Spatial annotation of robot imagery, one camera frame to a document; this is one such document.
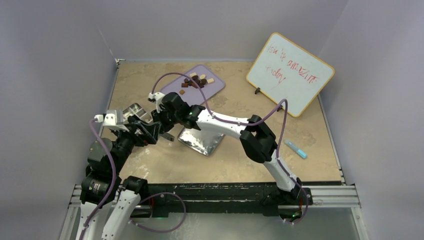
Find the pink divided chocolate tin box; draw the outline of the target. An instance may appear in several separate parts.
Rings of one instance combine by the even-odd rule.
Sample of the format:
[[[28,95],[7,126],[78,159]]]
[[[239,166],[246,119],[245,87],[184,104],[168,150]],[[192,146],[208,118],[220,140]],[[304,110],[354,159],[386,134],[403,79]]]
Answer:
[[[124,123],[128,123],[130,116],[137,116],[140,120],[151,123],[153,121],[152,116],[138,103],[133,103],[122,111]]]

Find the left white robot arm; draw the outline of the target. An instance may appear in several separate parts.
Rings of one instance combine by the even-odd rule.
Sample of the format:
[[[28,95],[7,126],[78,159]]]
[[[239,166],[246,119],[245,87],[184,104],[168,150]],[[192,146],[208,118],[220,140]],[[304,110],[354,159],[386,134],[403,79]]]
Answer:
[[[131,117],[125,130],[111,131],[115,140],[96,136],[81,183],[78,240],[119,239],[135,206],[148,201],[147,180],[134,176],[122,180],[119,173],[134,147],[157,143],[161,126]]]

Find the silver square tin lid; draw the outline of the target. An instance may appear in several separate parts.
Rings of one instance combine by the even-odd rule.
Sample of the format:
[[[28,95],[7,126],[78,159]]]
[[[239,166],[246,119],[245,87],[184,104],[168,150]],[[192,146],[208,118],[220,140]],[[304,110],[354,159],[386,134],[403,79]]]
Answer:
[[[209,130],[183,128],[178,140],[188,148],[204,156],[210,156],[219,146],[225,135]]]

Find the lavender plastic tray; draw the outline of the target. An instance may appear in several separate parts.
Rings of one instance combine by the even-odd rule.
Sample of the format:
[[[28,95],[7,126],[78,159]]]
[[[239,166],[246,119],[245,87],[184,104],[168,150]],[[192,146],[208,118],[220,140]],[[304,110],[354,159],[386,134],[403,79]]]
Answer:
[[[206,85],[201,89],[205,98],[208,100],[213,97],[219,91],[221,91],[225,87],[225,83],[208,67],[203,64],[198,64],[188,71],[184,72],[185,75],[189,76],[191,73],[197,73],[200,77],[202,75],[205,76],[206,80],[213,79],[212,83],[206,83]],[[182,83],[184,82],[185,77],[177,76],[173,81],[166,84],[160,89],[160,92],[163,94],[168,94],[171,92],[175,92],[180,95],[179,91],[184,90],[185,94],[180,95],[181,99],[185,101],[189,106],[191,105],[201,105],[204,103],[204,99],[200,93],[200,91],[192,86],[182,87]]]

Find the light blue marker pen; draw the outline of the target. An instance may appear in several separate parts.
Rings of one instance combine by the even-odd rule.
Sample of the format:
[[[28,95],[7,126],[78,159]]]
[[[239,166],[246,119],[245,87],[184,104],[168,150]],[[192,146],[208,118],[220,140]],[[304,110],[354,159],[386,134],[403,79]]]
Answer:
[[[284,143],[290,148],[292,149],[297,155],[299,155],[302,159],[306,159],[308,157],[308,155],[299,147],[297,147],[293,142],[291,142],[290,140],[286,139],[284,141]]]

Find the yellow framed whiteboard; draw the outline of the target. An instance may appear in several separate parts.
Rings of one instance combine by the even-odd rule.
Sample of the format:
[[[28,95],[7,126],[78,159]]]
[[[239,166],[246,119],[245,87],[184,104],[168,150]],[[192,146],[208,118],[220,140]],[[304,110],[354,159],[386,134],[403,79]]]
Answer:
[[[275,103],[287,99],[288,113],[299,117],[334,74],[332,66],[274,32],[246,80]]]

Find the aluminium frame rail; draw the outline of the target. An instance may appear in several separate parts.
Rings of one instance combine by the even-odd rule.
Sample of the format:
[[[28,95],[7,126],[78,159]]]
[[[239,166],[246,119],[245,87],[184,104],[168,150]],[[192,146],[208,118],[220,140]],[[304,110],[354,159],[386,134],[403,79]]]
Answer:
[[[345,207],[360,205],[356,187],[351,185],[312,185],[305,186],[311,207]],[[295,201],[282,192],[274,182],[239,182],[239,183],[150,183],[151,194],[170,192],[178,195],[188,204],[262,204],[281,200],[279,205],[295,206]]]

